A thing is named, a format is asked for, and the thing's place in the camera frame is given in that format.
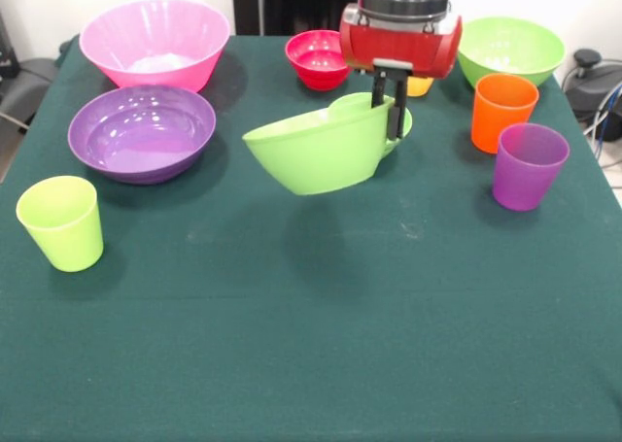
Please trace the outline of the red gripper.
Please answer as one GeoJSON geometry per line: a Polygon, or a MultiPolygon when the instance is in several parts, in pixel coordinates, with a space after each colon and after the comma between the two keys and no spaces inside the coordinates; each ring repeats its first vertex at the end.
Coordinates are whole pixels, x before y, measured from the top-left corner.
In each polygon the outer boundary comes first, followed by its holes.
{"type": "MultiPolygon", "coordinates": [[[[460,16],[448,13],[441,20],[394,22],[368,16],[352,3],[342,13],[339,33],[346,63],[373,72],[388,68],[413,77],[442,79],[452,70],[463,32],[460,16]]],[[[385,70],[374,72],[371,107],[384,104],[385,70]]],[[[395,101],[389,109],[387,138],[401,139],[407,99],[407,76],[392,75],[395,101]]]]}

